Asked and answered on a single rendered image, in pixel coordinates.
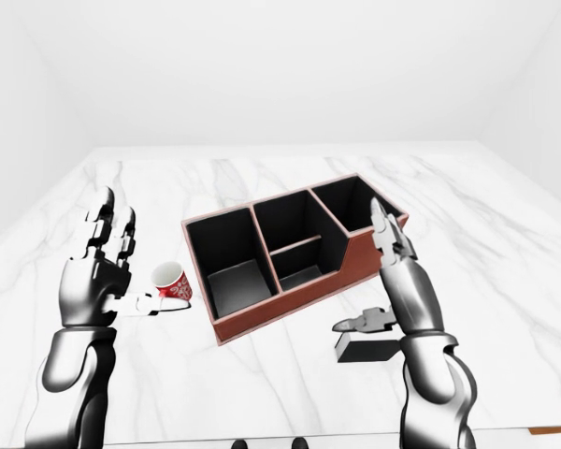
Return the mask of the red and white mug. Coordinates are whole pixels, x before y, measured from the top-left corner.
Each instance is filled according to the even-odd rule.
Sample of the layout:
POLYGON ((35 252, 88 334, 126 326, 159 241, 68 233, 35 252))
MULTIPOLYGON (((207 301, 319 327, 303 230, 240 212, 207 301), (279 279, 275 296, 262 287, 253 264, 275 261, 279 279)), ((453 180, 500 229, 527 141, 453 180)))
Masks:
POLYGON ((160 311, 181 311, 191 307, 193 290, 180 262, 168 261, 157 266, 151 283, 160 298, 160 311))

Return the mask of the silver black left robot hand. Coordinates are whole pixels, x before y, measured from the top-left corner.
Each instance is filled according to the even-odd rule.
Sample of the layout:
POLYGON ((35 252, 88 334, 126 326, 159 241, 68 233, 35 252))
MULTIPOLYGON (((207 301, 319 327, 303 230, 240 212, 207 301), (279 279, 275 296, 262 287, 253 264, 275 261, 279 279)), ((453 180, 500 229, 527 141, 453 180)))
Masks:
POLYGON ((74 250, 65 263, 59 287, 65 327, 110 326, 118 313, 159 313, 158 298, 127 292, 131 281, 128 258, 136 246, 136 214, 127 207, 115 217, 114 203, 113 191, 101 187, 74 234, 74 250))

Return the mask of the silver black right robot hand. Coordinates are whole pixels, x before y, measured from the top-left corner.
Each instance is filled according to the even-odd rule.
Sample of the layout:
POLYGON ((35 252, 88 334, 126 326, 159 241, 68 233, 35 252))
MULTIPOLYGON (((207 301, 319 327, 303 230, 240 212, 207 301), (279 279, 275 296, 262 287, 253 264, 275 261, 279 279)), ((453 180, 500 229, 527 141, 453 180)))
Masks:
POLYGON ((425 270, 417 262, 410 239, 396 217, 374 197, 370 201, 372 238, 381 253, 379 274, 391 307, 365 309, 356 318, 333 325, 335 332, 377 333, 394 325, 407 334, 444 329, 439 301, 425 270))

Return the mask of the red-brown desk caddy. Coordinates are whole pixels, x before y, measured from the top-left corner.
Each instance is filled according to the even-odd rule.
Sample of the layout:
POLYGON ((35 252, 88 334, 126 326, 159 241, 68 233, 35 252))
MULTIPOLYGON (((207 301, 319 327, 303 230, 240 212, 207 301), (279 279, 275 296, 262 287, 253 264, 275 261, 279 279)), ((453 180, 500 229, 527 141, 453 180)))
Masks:
POLYGON ((224 344, 378 274, 370 202, 409 215, 359 174, 183 222, 216 340, 224 344))

